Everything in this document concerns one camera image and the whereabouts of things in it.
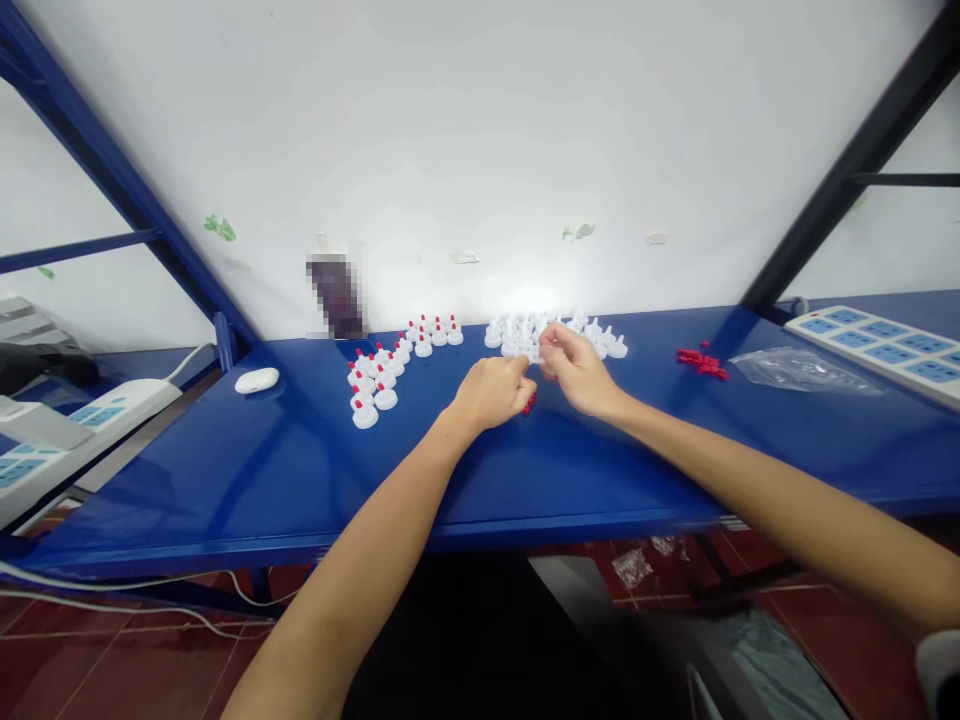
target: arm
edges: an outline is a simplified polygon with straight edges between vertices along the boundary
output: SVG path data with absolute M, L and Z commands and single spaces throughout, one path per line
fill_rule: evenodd
M 304 584 L 240 679 L 225 720 L 340 716 L 353 676 L 423 553 L 460 457 L 536 390 L 526 369 L 525 356 L 486 358 L 471 368 L 450 407 Z
M 574 407 L 671 462 L 797 562 L 892 615 L 915 640 L 960 627 L 956 555 L 805 472 L 631 398 L 590 343 L 562 325 L 540 342 L 544 375 Z

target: forearm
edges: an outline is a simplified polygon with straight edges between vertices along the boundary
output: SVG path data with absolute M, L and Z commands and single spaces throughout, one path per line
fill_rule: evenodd
M 604 418 L 754 530 L 921 633 L 960 626 L 960 558 L 816 478 L 623 396 Z
M 224 717 L 339 713 L 417 565 L 453 469 L 475 437 L 449 411 L 440 415 L 330 548 L 257 654 Z

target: blue table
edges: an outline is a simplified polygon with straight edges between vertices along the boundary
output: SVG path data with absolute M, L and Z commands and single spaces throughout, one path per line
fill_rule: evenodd
M 878 376 L 871 379 L 887 388 L 884 395 L 851 397 L 752 385 L 735 369 L 720 382 L 675 362 L 678 348 L 705 339 L 722 358 L 806 344 L 740 308 L 605 320 L 630 346 L 626 359 L 607 365 L 643 401 L 893 514 L 960 510 L 957 414 Z M 262 343 L 22 566 L 116 578 L 310 562 L 417 443 L 470 365 L 493 354 L 482 332 L 465 328 L 463 345 L 414 357 L 398 380 L 398 406 L 366 431 L 350 420 L 346 357 L 355 344 Z M 279 369 L 276 388 L 234 392 L 240 374 L 265 366 Z M 539 377 L 536 369 L 530 374 Z M 541 383 L 529 417 L 485 433 L 464 456 L 430 546 L 679 533 L 714 525 L 724 514 L 667 463 L 578 416 L 556 386 Z

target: white wall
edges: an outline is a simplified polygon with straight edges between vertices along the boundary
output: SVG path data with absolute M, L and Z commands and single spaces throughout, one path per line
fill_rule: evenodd
M 960 76 L 884 172 L 960 172 Z M 838 297 L 960 287 L 960 188 L 870 187 L 788 295 Z
M 317 230 L 373 329 L 734 303 L 940 5 L 18 4 L 267 338 L 316 325 Z
M 13 88 L 0 81 L 0 254 L 130 232 L 130 226 Z M 144 247 L 0 275 L 91 352 L 213 339 L 212 325 Z

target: gray cloth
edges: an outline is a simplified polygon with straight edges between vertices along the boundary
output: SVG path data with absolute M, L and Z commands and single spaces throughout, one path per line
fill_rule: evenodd
M 716 622 L 744 675 L 778 720 L 849 720 L 799 647 L 763 610 Z

